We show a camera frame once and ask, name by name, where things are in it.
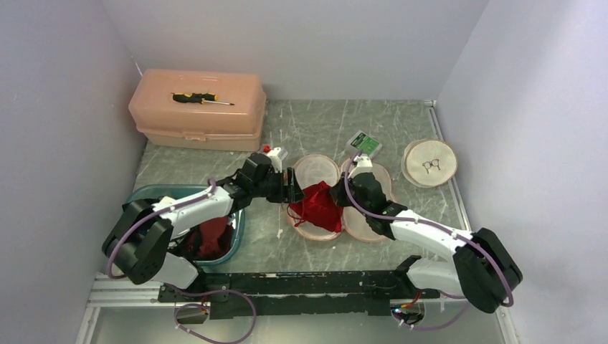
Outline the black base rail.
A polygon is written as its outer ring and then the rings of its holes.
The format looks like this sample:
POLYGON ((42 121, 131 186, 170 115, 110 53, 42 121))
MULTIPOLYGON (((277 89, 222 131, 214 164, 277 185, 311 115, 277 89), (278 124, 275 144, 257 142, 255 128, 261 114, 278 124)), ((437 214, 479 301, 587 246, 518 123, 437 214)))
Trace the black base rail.
POLYGON ((257 314, 388 315, 403 303, 435 297, 417 289, 402 272, 206 273, 183 292, 162 285, 161 303, 195 302, 209 307, 210 318, 227 320, 257 314))

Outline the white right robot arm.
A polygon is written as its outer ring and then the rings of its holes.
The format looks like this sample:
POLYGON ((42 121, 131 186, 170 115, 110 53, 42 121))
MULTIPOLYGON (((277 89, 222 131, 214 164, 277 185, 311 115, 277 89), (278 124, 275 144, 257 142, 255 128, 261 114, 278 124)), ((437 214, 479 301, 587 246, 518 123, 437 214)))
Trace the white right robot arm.
POLYGON ((388 200, 372 173, 353 178, 343 174, 330 194, 338 206, 363 214, 375 234, 416 244, 441 257, 436 263, 418 258, 398 274, 395 288, 401 296, 434 289, 463 296, 486 313, 513 306, 513 291, 523 274, 494 231, 464 231, 426 219, 388 200))

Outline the red satin bra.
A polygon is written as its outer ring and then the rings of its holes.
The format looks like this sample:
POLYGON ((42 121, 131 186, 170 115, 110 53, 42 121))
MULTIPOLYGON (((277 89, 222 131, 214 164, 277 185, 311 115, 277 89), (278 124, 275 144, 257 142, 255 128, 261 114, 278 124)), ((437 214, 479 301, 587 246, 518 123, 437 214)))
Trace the red satin bra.
POLYGON ((343 231, 343 207, 335 203, 330 189, 325 181, 313 184, 303 190, 302 201, 288 205, 287 215, 296 227, 309 223, 332 233, 343 231))

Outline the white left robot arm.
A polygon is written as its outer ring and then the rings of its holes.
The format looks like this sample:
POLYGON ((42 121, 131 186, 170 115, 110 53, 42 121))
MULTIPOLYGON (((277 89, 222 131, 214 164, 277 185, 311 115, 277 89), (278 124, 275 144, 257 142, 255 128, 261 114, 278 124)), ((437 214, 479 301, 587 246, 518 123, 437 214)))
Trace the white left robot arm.
POLYGON ((199 224, 245 209, 256 198, 274 204, 302 201, 293 168, 283 165, 286 155, 280 147, 252 153, 235 173, 209 180, 203 191, 168 203, 143 199, 125 204, 102 245, 108 258, 106 275, 135 285, 163 282, 177 287, 189 301, 200 299, 206 291, 203 271, 170 253, 171 241, 199 224))

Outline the round white mesh pouch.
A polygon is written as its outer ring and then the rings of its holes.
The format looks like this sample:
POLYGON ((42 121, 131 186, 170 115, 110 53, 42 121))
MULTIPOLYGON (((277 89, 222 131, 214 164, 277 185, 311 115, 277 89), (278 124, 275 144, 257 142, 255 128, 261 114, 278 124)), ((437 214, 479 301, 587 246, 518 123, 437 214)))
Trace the round white mesh pouch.
POLYGON ((457 172, 458 159, 452 147, 443 140, 412 141, 401 159, 402 174, 420 188, 446 184, 457 172))

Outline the black yellow screwdriver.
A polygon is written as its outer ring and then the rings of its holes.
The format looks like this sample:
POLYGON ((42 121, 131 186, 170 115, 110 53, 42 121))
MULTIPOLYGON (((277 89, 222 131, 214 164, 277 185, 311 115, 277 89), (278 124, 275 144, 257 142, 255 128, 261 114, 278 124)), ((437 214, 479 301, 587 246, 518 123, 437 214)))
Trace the black yellow screwdriver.
POLYGON ((211 104, 234 106, 233 102, 218 101, 218 97, 212 93, 173 93, 172 99, 179 103, 204 104, 208 102, 211 104))

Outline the red cloth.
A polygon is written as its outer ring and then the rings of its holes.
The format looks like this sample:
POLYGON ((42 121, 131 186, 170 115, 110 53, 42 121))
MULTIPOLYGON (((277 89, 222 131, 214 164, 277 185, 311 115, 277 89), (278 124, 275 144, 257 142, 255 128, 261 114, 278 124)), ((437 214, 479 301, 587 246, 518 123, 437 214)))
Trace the red cloth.
POLYGON ((183 240, 182 254, 190 260, 222 258, 232 248, 234 228, 228 216, 215 218, 191 229, 183 240))

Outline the pink plastic storage box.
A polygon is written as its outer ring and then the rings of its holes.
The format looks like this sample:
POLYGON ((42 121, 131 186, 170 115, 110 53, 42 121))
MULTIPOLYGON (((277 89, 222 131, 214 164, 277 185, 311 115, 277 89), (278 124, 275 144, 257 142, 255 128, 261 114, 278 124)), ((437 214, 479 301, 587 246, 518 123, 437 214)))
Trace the pink plastic storage box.
POLYGON ((257 75, 148 69, 128 109, 154 145, 252 152, 260 147, 265 103, 257 75), (212 93, 234 106, 179 103, 173 93, 212 93))

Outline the teal plastic basin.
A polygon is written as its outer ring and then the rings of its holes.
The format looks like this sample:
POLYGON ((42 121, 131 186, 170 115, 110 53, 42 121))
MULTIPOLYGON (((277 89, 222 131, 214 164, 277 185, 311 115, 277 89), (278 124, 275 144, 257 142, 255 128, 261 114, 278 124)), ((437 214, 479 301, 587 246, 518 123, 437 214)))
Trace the teal plastic basin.
MULTIPOLYGON (((154 184, 141 187, 135 190, 126 200, 130 203, 139 199, 162 199, 167 196, 172 199, 181 199, 198 192, 205 190, 205 185, 186 185, 186 184, 154 184)), ((199 266, 212 266, 224 263, 231 259, 242 241, 244 233, 244 211, 238 211, 228 216, 230 218, 230 224, 233 226, 234 231, 232 234, 232 248, 222 257, 215 260, 204 261, 204 260, 191 260, 196 262, 199 266)), ((177 244, 177 251, 175 252, 179 256, 183 256, 182 248, 184 244, 177 244)))

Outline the white green small box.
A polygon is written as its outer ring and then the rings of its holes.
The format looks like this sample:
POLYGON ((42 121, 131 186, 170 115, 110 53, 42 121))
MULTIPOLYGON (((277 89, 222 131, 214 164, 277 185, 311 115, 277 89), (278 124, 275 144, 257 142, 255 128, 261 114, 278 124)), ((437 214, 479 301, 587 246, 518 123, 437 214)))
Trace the white green small box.
POLYGON ((370 159, 375 158, 383 148, 383 145, 371 135, 358 130, 351 138, 346 141, 346 151, 349 154, 354 154, 361 151, 370 159))

